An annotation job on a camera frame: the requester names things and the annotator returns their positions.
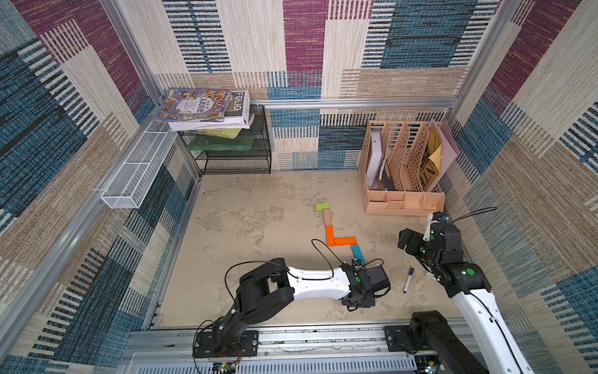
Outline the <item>natural wood block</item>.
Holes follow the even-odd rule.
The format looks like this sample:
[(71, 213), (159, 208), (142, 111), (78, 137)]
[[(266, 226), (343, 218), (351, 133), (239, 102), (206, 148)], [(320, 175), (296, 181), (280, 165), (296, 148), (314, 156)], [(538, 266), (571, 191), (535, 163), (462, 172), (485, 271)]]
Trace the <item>natural wood block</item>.
[(332, 214), (330, 209), (323, 209), (322, 210), (323, 220), (326, 227), (332, 226)]

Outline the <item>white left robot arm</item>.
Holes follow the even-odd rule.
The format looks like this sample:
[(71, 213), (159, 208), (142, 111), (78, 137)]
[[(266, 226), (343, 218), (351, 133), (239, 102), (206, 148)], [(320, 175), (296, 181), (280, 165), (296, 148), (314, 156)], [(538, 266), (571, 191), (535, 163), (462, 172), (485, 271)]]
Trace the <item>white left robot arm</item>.
[(336, 268), (307, 271), (288, 266), (283, 258), (258, 264), (240, 277), (227, 314), (196, 331), (193, 358), (257, 356), (259, 332), (248, 327), (268, 321), (293, 301), (334, 299), (352, 312), (375, 306), (390, 288), (382, 266), (368, 269), (341, 263)]

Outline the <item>orange block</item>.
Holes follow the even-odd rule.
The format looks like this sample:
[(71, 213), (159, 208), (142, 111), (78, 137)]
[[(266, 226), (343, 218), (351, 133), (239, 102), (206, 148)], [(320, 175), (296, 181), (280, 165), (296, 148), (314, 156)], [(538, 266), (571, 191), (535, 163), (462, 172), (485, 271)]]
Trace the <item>orange block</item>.
[(336, 240), (333, 231), (333, 226), (327, 225), (325, 226), (325, 235), (326, 235), (326, 244), (327, 246), (335, 246)]
[(358, 244), (356, 237), (334, 238), (335, 246), (355, 246), (356, 244)]

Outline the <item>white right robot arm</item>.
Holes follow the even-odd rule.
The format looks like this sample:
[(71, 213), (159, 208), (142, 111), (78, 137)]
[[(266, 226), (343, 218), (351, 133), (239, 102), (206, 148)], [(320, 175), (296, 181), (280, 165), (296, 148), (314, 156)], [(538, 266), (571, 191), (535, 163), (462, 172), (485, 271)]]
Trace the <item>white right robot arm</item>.
[(432, 350), (454, 373), (531, 373), (531, 365), (501, 315), (484, 271), (465, 261), (461, 232), (443, 212), (429, 215), (425, 233), (400, 232), (399, 249), (416, 258), (462, 313), (480, 349), (476, 358), (438, 311), (415, 312), (406, 326), (384, 329), (390, 352)]

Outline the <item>green block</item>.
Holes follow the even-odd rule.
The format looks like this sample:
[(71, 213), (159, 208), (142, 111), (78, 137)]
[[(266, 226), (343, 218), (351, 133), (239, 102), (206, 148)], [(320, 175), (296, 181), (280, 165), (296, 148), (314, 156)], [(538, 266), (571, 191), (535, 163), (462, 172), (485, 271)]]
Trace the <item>green block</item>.
[(326, 209), (330, 209), (330, 205), (328, 203), (320, 203), (316, 204), (316, 211), (320, 212)]

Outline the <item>teal block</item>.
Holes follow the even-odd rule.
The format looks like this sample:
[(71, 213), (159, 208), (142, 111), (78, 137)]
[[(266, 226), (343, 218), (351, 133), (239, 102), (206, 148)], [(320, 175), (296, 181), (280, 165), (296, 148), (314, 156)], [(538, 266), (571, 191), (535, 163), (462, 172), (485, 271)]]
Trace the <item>teal block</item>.
[(351, 246), (351, 250), (352, 253), (354, 255), (354, 258), (352, 260), (352, 264), (354, 266), (364, 266), (367, 264), (367, 262), (365, 261), (365, 258), (363, 256), (363, 253), (361, 252), (361, 248), (359, 245), (353, 245)]

